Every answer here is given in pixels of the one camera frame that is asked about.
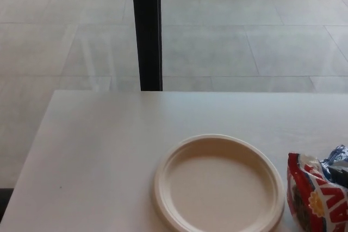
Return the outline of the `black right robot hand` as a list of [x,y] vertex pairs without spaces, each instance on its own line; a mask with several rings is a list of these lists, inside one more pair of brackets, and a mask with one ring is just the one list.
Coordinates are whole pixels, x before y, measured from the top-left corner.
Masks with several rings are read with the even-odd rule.
[[348,187],[347,167],[330,166],[328,169],[334,183]]

